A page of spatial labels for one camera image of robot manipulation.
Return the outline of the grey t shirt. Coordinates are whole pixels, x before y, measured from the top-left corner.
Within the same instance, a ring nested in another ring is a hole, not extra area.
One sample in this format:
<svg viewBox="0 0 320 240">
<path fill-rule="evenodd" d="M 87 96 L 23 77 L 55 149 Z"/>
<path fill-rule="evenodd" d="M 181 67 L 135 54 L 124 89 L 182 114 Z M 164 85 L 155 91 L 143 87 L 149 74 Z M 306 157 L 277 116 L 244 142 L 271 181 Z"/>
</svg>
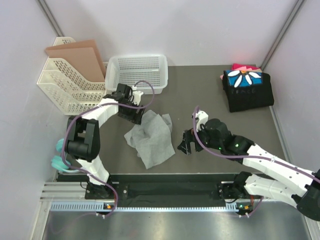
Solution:
<svg viewBox="0 0 320 240">
<path fill-rule="evenodd" d="M 152 110 L 143 114 L 141 124 L 124 135 L 127 144 L 136 149 L 145 168 L 164 163 L 176 152 L 172 145 L 173 123 L 170 115 L 159 115 Z"/>
</svg>

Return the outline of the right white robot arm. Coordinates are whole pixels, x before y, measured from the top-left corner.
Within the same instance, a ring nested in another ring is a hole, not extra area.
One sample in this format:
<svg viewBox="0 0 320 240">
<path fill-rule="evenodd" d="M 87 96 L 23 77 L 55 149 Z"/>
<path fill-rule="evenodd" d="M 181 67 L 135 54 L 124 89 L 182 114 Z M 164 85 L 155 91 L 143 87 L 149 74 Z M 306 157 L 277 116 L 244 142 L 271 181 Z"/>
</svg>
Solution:
<svg viewBox="0 0 320 240">
<path fill-rule="evenodd" d="M 233 181 L 237 198 L 261 196 L 286 203 L 305 217 L 320 220 L 320 173 L 290 164 L 267 152 L 252 140 L 232 134 L 219 119 L 195 119 L 193 128 L 184 131 L 178 150 L 190 155 L 195 150 L 218 150 L 219 157 L 260 171 L 269 178 L 250 172 L 239 173 Z"/>
</svg>

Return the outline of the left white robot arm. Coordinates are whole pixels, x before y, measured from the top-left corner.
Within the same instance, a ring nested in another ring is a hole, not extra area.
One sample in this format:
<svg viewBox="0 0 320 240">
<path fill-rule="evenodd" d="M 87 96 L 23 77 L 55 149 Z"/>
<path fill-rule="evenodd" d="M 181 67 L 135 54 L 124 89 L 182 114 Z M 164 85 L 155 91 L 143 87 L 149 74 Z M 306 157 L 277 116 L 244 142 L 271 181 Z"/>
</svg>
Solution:
<svg viewBox="0 0 320 240">
<path fill-rule="evenodd" d="M 97 106 L 68 119 L 64 153 L 80 164 L 80 171 L 88 177 L 85 198 L 104 200 L 115 196 L 110 174 L 99 156 L 100 128 L 111 117 L 118 117 L 139 125 L 145 107 L 140 104 L 143 92 L 137 86 L 119 83 L 116 90 L 106 94 Z"/>
</svg>

